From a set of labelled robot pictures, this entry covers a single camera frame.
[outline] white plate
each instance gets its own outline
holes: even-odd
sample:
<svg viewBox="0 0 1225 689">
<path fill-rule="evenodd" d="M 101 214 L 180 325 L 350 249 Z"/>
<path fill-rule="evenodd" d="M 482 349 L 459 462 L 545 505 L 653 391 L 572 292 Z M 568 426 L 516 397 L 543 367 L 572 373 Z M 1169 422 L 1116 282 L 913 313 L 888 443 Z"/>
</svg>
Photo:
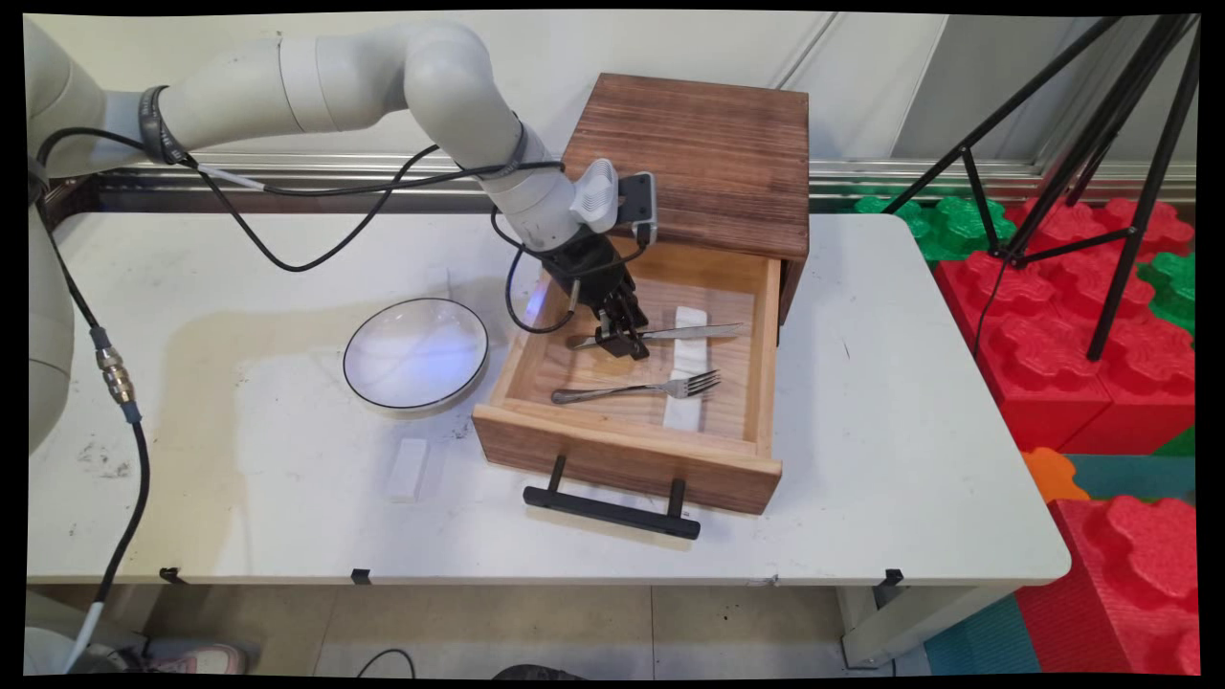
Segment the white plate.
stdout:
<svg viewBox="0 0 1225 689">
<path fill-rule="evenodd" d="M 363 400 L 419 409 L 454 397 L 489 357 L 489 332 L 450 299 L 401 302 L 370 316 L 344 349 L 344 379 Z"/>
</svg>

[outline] black handle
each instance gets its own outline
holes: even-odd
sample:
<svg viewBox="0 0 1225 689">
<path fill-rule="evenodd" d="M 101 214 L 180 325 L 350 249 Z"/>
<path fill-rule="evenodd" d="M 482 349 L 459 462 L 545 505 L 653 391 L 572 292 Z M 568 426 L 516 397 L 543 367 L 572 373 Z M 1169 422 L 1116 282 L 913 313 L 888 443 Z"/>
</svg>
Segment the black handle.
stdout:
<svg viewBox="0 0 1225 689">
<path fill-rule="evenodd" d="M 561 472 L 565 468 L 566 456 L 557 455 L 557 461 L 552 465 L 552 476 L 549 478 L 549 488 L 528 485 L 523 489 L 523 501 L 546 510 L 557 510 L 559 512 L 598 519 L 600 521 L 631 526 L 677 538 L 687 538 L 690 541 L 696 541 L 698 532 L 702 531 L 701 523 L 681 517 L 681 505 L 685 504 L 685 482 L 680 478 L 673 479 L 673 493 L 668 500 L 668 514 L 660 515 L 636 508 L 626 508 L 611 503 L 601 503 L 600 500 L 592 500 L 590 498 L 559 493 L 557 487 L 561 484 Z"/>
</svg>

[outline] white table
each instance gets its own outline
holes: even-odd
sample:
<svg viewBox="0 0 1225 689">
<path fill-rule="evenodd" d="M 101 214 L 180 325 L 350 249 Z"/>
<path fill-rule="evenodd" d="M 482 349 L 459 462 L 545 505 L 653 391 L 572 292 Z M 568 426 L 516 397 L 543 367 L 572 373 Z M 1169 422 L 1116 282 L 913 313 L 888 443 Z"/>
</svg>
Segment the white table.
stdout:
<svg viewBox="0 0 1225 689">
<path fill-rule="evenodd" d="M 355 216 L 251 216 L 273 251 L 304 261 Z M 762 516 L 687 505 L 680 541 L 528 508 L 548 477 L 485 462 L 472 432 L 513 325 L 511 249 L 486 216 L 377 218 L 328 264 L 290 275 L 223 215 L 89 213 L 58 230 L 65 260 L 127 362 L 152 451 L 145 520 L 121 582 L 728 584 L 839 586 L 854 664 L 880 664 L 1069 555 L 907 227 L 811 216 L 806 275 L 783 327 L 774 455 Z M 430 289 L 492 340 L 490 369 L 451 409 L 397 418 L 341 373 L 368 316 Z M 514 283 L 522 308 L 537 265 Z M 77 327 L 58 427 L 29 460 L 27 581 L 100 576 L 136 493 L 130 428 Z M 420 499 L 382 489 L 399 441 L 430 443 Z M 662 511 L 664 500 L 564 481 Z M 876 611 L 869 586 L 907 588 Z"/>
</svg>

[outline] open drawer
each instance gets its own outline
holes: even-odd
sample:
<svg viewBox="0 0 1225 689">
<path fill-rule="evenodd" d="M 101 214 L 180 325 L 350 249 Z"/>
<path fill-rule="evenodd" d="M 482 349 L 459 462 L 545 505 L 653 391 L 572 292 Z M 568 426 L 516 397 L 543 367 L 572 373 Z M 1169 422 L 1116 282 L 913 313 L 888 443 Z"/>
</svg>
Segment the open drawer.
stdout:
<svg viewBox="0 0 1225 689">
<path fill-rule="evenodd" d="M 614 238 L 627 255 L 633 243 Z M 599 347 L 573 352 L 572 335 L 590 336 L 587 308 L 549 335 L 519 332 L 488 405 L 473 423 L 489 461 L 549 473 L 559 455 L 566 476 L 601 485 L 669 495 L 674 479 L 693 503 L 761 514 L 783 473 L 771 456 L 774 353 L 778 342 L 777 259 L 657 244 L 628 265 L 648 330 L 674 326 L 676 306 L 702 309 L 709 322 L 742 322 L 740 336 L 708 340 L 712 369 L 723 381 L 702 401 L 699 432 L 663 425 L 666 395 L 610 396 L 557 406 L 559 387 L 616 387 L 668 380 L 673 343 L 650 341 L 642 360 L 615 358 Z M 533 293 L 527 322 L 556 322 L 566 294 L 548 276 Z"/>
</svg>

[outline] red foam block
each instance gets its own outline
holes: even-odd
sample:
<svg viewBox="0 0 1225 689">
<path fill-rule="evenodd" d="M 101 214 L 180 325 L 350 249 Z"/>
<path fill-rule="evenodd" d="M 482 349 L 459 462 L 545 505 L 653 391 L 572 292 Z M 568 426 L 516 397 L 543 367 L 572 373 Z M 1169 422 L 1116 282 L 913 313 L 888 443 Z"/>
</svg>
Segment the red foam block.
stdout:
<svg viewBox="0 0 1225 689">
<path fill-rule="evenodd" d="M 935 271 L 953 320 L 973 348 L 1000 261 L 976 253 Z M 1033 266 L 1008 268 L 982 324 L 979 370 L 1022 451 L 1058 447 L 1110 405 L 1085 359 L 1088 337 L 1050 303 L 1054 287 Z"/>
<path fill-rule="evenodd" d="M 1152 455 L 1196 422 L 1196 351 L 1191 333 L 1171 322 L 1152 315 L 1116 321 L 1098 378 L 1110 407 L 1060 452 Z"/>
<path fill-rule="evenodd" d="M 1013 222 L 1019 229 L 1029 211 L 1033 210 L 1038 199 L 1027 199 L 1020 206 L 1013 206 L 1005 211 L 1005 217 Z M 1066 206 L 1060 199 L 1051 206 L 1051 210 L 1038 226 L 1038 230 L 1030 237 L 1025 246 L 1027 254 L 1036 254 L 1056 246 L 1063 246 L 1082 239 L 1089 239 L 1105 234 L 1107 229 L 1094 217 L 1093 208 L 1084 204 Z"/>
<path fill-rule="evenodd" d="M 1196 510 L 1055 500 L 1072 569 L 1017 591 L 1042 672 L 1199 674 Z"/>
<path fill-rule="evenodd" d="M 1106 303 L 1110 282 L 1118 266 L 1120 251 L 1102 251 L 1100 248 L 1076 251 L 1039 261 L 1038 272 L 1055 286 L 1055 309 L 1071 322 L 1098 324 Z M 1149 302 L 1156 291 L 1152 284 L 1136 277 L 1136 266 L 1123 288 L 1116 320 L 1149 318 Z"/>
<path fill-rule="evenodd" d="M 1095 210 L 1093 215 L 1106 232 L 1122 229 L 1131 224 L 1132 217 L 1136 215 L 1136 201 L 1111 199 L 1104 207 Z M 1152 261 L 1161 251 L 1186 256 L 1191 253 L 1191 240 L 1194 238 L 1196 228 L 1180 221 L 1174 206 L 1158 201 L 1153 206 L 1153 215 L 1144 230 L 1144 240 L 1140 242 L 1140 253 L 1137 260 Z"/>
</svg>

